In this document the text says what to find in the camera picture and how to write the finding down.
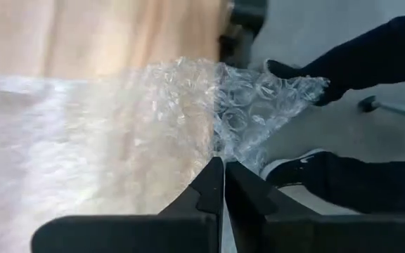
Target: wooden board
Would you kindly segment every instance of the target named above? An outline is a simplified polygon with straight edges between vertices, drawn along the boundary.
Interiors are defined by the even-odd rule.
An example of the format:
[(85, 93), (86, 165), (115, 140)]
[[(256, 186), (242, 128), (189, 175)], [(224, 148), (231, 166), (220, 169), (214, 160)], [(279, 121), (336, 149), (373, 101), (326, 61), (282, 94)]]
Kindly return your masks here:
[[(180, 56), (216, 60), (223, 2), (0, 0), (0, 74), (95, 79)], [(111, 87), (93, 89), (105, 93)], [(0, 97), (0, 110), (10, 112), (14, 100), (7, 100), (6, 94)], [(194, 131), (200, 129), (195, 138), (207, 139), (212, 131), (210, 119), (189, 120), (198, 127)], [(120, 156), (133, 153), (135, 149)], [(148, 162), (124, 164), (107, 174), (83, 171), (85, 175), (80, 176), (88, 181), (80, 180), (75, 171), (61, 174), (54, 168), (47, 175), (51, 180), (45, 181), (43, 164), (35, 169), (13, 168), (6, 166), (8, 156), (1, 154), (0, 252), (28, 252), (35, 228), (57, 215), (160, 211), (204, 166), (180, 154), (170, 148), (168, 160), (145, 157)], [(95, 190), (96, 197), (78, 203), (79, 194), (89, 190)]]

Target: plastic wrap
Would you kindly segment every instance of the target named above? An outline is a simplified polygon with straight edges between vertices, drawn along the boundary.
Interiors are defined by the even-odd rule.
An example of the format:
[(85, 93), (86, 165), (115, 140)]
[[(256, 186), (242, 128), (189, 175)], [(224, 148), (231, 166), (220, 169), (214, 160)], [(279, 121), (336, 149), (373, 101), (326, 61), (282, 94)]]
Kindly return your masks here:
[(183, 58), (96, 81), (0, 76), (0, 252), (28, 252), (57, 216), (157, 213), (213, 155), (256, 170), (324, 85)]

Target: gray floor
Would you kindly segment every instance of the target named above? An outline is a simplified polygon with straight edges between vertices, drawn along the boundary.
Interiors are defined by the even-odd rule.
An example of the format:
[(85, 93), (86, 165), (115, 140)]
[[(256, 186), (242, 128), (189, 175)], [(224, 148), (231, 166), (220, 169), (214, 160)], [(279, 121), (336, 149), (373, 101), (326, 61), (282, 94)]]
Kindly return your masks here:
[[(405, 15), (405, 1), (269, 0), (269, 17), (253, 46), (252, 64), (274, 58), (306, 65), (333, 46), (398, 15)], [(349, 91), (336, 103), (309, 108), (266, 143), (268, 158), (296, 157), (312, 148), (325, 148), (369, 162), (405, 160), (405, 118), (379, 110), (359, 114), (356, 103), (369, 95), (405, 103), (405, 83)], [(322, 202), (301, 186), (283, 191), (322, 214), (350, 213)]]

